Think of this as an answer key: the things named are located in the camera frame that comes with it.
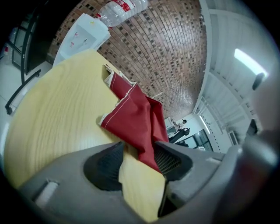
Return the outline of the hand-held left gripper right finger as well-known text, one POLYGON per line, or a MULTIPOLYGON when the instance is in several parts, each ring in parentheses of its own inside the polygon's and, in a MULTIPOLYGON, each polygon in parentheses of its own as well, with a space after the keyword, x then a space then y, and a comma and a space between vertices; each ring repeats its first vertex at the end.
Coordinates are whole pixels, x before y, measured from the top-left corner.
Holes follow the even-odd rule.
POLYGON ((241 146, 220 154, 156 142, 155 161, 166 178, 156 224, 214 224, 236 216, 246 206, 246 155, 241 146))

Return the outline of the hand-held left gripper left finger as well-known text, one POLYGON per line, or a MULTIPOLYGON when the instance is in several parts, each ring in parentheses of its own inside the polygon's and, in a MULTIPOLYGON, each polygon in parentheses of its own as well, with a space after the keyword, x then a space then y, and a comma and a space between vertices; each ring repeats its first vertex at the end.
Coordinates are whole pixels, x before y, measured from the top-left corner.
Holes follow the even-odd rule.
POLYGON ((19 187, 50 224, 142 224, 126 203, 119 171, 123 142, 65 154, 19 187))

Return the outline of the red cloth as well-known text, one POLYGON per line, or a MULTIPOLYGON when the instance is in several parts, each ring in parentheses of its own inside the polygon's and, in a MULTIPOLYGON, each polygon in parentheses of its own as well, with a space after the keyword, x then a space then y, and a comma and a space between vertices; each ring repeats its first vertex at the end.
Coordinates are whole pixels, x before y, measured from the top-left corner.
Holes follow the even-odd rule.
POLYGON ((105 66, 104 82, 119 99, 114 109, 104 114, 99 125, 137 149, 138 159, 160 171, 154 158, 154 143, 168 141, 162 104, 142 92, 136 82, 105 66))

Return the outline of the black office chair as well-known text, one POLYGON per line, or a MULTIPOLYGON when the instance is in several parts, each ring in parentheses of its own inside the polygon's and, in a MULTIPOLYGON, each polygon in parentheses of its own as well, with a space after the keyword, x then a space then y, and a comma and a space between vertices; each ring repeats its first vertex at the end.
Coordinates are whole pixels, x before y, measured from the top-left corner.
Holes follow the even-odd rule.
POLYGON ((189 135, 190 133, 190 128, 183 128, 183 129, 180 129, 176 132, 175 135, 173 135, 172 137, 170 137, 168 139, 169 143, 172 143, 174 144, 177 140, 179 140, 180 138, 184 137, 184 136, 187 136, 189 135))

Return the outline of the long ceiling light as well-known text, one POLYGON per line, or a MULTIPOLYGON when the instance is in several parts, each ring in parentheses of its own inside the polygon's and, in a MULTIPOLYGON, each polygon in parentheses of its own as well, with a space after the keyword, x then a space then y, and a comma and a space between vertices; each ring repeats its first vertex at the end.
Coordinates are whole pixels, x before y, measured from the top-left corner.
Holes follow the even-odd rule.
POLYGON ((235 49, 234 57, 250 69, 255 75, 263 73, 265 77, 268 76, 268 72, 257 61, 240 49, 235 49))

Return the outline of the whiteboard on black rolling stand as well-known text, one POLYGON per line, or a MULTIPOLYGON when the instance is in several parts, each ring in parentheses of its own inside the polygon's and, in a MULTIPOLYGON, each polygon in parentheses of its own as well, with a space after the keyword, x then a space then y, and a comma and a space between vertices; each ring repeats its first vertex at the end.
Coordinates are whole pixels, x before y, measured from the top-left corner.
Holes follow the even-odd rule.
POLYGON ((13 109, 11 108, 11 104, 14 101, 14 99, 17 97, 17 95, 20 93, 20 91, 35 77, 39 77, 41 70, 37 70, 34 72, 28 79, 25 79, 25 75, 28 74, 26 71, 27 68, 27 60, 28 60, 28 51, 30 42, 29 40, 33 36, 33 28, 35 27, 36 21, 38 16, 34 14, 28 14, 27 17, 24 19, 24 22, 27 23, 26 27, 19 25, 15 30, 15 36, 12 40, 11 38, 8 39, 6 46, 11 48, 11 55, 12 55, 12 62, 14 59, 14 54, 17 53, 20 56, 20 65, 19 70, 21 74, 21 85, 18 87, 18 89, 12 94, 10 99, 7 101, 5 105, 6 113, 8 115, 11 115, 13 112, 13 109), (22 30, 25 32, 23 43, 21 49, 16 46, 16 39, 18 36, 19 31, 22 30))

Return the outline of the white water dispenser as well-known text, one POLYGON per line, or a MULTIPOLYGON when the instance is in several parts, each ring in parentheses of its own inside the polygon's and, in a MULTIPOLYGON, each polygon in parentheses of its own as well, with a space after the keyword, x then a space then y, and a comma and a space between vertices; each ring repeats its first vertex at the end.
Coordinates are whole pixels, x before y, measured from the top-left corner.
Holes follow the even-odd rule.
POLYGON ((109 28, 99 19, 82 14, 60 44, 53 66, 87 49, 98 50, 110 36, 109 28))

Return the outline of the black glass door cabinet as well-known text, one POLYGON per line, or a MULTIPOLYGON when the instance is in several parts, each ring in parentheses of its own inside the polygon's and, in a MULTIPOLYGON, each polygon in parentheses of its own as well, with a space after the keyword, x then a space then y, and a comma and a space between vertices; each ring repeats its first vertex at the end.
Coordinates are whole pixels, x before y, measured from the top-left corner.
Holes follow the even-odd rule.
MULTIPOLYGON (((46 27, 46 17, 49 5, 50 0, 38 0, 36 5, 32 7, 24 17, 25 19, 28 14, 34 14, 38 16, 35 27, 33 28, 33 36, 29 40, 30 46, 26 68, 28 73, 45 61, 49 43, 51 42, 51 38, 49 36, 50 31, 48 31, 46 27)), ((26 27, 27 23, 24 22, 24 19, 19 25, 26 27)), ((16 39, 16 46, 19 47, 19 49, 22 47, 24 35, 25 32, 20 30, 16 39)), ((18 66, 20 65, 20 56, 17 53, 14 54, 12 64, 19 69, 18 66)))

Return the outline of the large clear water jug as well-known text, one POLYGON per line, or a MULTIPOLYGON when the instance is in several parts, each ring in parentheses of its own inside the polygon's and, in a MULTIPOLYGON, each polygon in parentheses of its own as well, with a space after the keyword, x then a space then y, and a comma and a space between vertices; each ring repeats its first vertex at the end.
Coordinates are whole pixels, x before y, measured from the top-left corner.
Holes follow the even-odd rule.
POLYGON ((144 11, 148 0, 110 0, 97 13, 107 27, 116 27, 132 16, 144 11))

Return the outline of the light wooden pedestal table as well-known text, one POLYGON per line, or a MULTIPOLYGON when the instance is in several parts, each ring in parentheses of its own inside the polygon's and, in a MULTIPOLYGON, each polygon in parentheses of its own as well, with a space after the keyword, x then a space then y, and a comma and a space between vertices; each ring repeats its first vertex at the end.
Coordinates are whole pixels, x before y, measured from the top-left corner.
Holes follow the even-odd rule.
POLYGON ((114 69, 94 50, 62 61, 27 92, 6 137, 4 173, 18 189, 47 164, 67 153, 118 142, 99 126, 118 102, 104 80, 114 69))

